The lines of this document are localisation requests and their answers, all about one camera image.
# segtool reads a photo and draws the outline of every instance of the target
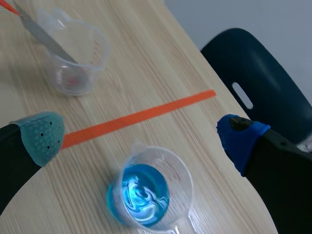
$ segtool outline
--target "light wood table surface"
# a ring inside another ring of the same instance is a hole
[[[93,92],[65,97],[45,80],[43,46],[18,17],[1,11],[0,127],[51,110],[65,116],[68,133],[207,89],[217,96],[63,150],[11,200],[0,217],[1,234],[143,233],[118,224],[103,207],[103,192],[137,139],[167,148],[186,163],[195,187],[190,214],[199,234],[276,233],[216,132],[225,114],[245,114],[161,0],[25,0],[24,5],[30,11],[59,7],[98,27],[111,54]]]

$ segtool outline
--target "chair backrest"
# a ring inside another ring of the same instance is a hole
[[[311,105],[284,68],[252,34],[239,28],[226,30],[201,52],[250,119],[270,125],[295,144],[311,135]],[[234,83],[252,102],[251,109],[234,90]]]

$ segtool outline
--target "red handle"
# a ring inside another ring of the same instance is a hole
[[[13,12],[14,14],[19,16],[19,13],[5,0],[0,0],[0,5],[3,6],[5,9],[9,10],[10,12]]]

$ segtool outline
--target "white wall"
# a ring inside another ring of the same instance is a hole
[[[165,0],[201,49],[233,27],[252,33],[312,103],[312,0]]]

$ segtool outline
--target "measuring cup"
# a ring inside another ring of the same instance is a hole
[[[167,149],[137,143],[108,189],[107,205],[127,226],[157,234],[189,234],[196,233],[188,216],[192,198],[193,181],[183,161]],[[190,231],[179,229],[182,219]]]
[[[97,28],[71,19],[58,8],[37,9],[38,24],[69,54],[68,61],[48,51],[49,81],[64,94],[90,92],[109,54],[107,39]]]

